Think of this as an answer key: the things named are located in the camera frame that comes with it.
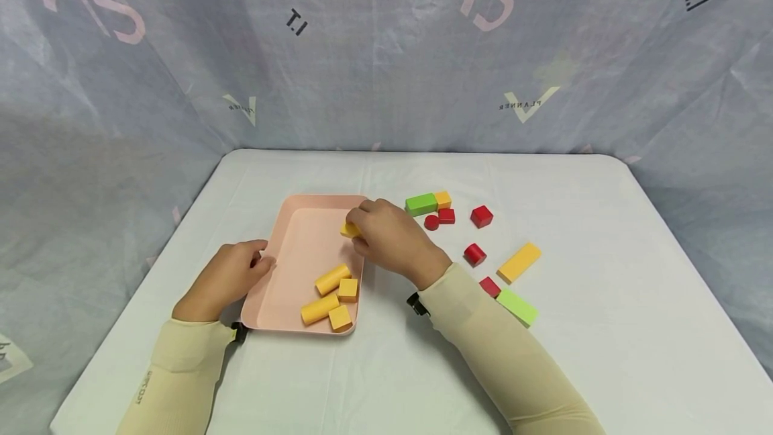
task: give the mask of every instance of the yellow block in hand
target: yellow block in hand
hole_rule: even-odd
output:
[[[352,224],[352,222],[346,222],[341,227],[341,235],[344,237],[355,238],[360,236],[360,230],[357,226]]]
[[[317,287],[317,291],[319,291],[321,296],[326,296],[328,293],[335,291],[335,289],[339,287],[341,279],[347,279],[351,276],[352,273],[349,271],[349,267],[347,267],[346,264],[341,264],[317,279],[316,282],[314,282],[314,285]]]
[[[527,245],[521,247],[521,250],[515,253],[515,256],[505,262],[502,267],[499,267],[497,273],[499,277],[502,277],[504,282],[512,283],[523,272],[528,269],[542,252],[539,248],[531,242],[527,242]]]
[[[346,306],[339,306],[329,313],[330,327],[333,328],[334,333],[345,332],[345,330],[352,327],[352,317],[349,315],[349,310]]]
[[[339,301],[342,303],[357,302],[357,279],[341,279],[339,286]]]
[[[306,304],[301,308],[301,319],[307,326],[311,323],[315,323],[320,319],[327,317],[327,313],[333,309],[339,307],[341,304],[338,301],[336,294],[330,294],[329,296],[317,299],[313,303]]]

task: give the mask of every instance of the yellow cylinder block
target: yellow cylinder block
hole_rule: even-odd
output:
[[[317,299],[317,301],[306,304],[304,307],[302,307],[301,318],[303,319],[303,323],[309,326],[309,324],[315,323],[320,319],[325,319],[327,317],[327,313],[339,306],[340,304],[338,297],[335,293],[332,293],[329,296]]]
[[[341,279],[349,279],[351,276],[352,273],[349,271],[349,267],[347,267],[346,264],[341,264],[317,279],[314,283],[319,294],[325,296],[327,293],[335,291],[339,287]]]

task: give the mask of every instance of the gray backdrop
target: gray backdrop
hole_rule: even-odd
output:
[[[617,156],[773,374],[772,3],[0,0],[0,433],[238,147]]]

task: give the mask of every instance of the beige sleeve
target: beige sleeve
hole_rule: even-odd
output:
[[[232,339],[233,330],[219,322],[167,321],[117,435],[204,434]]]
[[[514,434],[604,434],[553,358],[464,268],[452,264],[419,296]]]

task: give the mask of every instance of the small red block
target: small red block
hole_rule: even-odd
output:
[[[470,215],[470,220],[478,228],[483,228],[494,220],[494,215],[485,205],[475,208]]]
[[[499,293],[502,292],[502,289],[499,289],[499,286],[497,286],[497,283],[495,283],[491,277],[484,278],[483,281],[480,282],[480,285],[483,288],[483,291],[494,298],[497,298]]]
[[[437,211],[437,217],[442,224],[456,224],[456,215],[453,208],[441,208]]]
[[[485,260],[486,255],[482,248],[478,247],[478,244],[470,244],[470,246],[464,250],[464,258],[471,266],[477,267]]]
[[[437,227],[439,226],[440,219],[437,215],[427,215],[427,217],[424,218],[424,228],[427,228],[427,230],[437,230]]]

